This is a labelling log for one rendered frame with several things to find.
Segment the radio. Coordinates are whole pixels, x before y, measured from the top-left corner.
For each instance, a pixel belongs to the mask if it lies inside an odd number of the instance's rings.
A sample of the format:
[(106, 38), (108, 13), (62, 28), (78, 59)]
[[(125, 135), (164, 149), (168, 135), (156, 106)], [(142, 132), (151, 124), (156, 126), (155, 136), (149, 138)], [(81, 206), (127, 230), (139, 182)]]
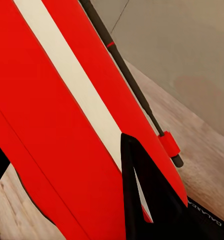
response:
[(0, 0), (0, 148), (67, 240), (126, 240), (122, 133), (188, 206), (180, 149), (149, 106), (90, 0)]

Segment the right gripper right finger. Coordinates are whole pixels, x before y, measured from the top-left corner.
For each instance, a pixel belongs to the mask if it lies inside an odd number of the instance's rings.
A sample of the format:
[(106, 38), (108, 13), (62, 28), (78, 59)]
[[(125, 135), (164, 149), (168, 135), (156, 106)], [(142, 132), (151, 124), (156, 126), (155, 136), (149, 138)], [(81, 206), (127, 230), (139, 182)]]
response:
[[(137, 138), (122, 133), (120, 153), (126, 240), (210, 240)], [(153, 223), (144, 219), (135, 172)]]

